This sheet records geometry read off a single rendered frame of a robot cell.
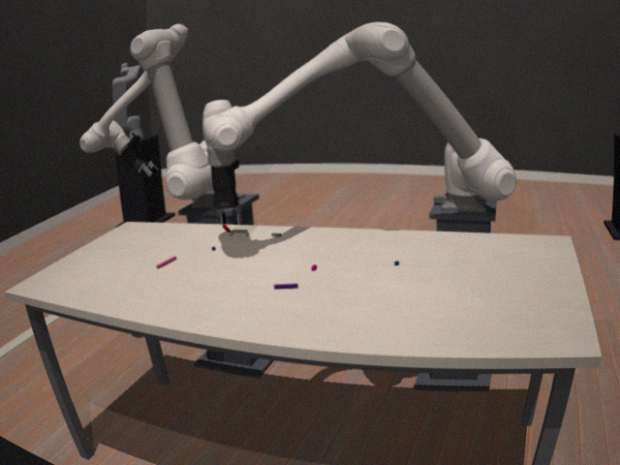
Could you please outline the pink rod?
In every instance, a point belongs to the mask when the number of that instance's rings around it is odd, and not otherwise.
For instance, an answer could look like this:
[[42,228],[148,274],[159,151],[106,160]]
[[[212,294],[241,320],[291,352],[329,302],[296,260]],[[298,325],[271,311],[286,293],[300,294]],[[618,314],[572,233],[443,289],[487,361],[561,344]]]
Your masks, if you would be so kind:
[[156,267],[159,269],[159,268],[161,268],[161,267],[163,267],[163,266],[165,266],[167,264],[170,264],[170,263],[174,262],[175,260],[177,260],[177,258],[176,257],[172,257],[172,258],[170,258],[170,259],[168,259],[168,260],[166,260],[166,261],[164,261],[162,263],[157,264]]

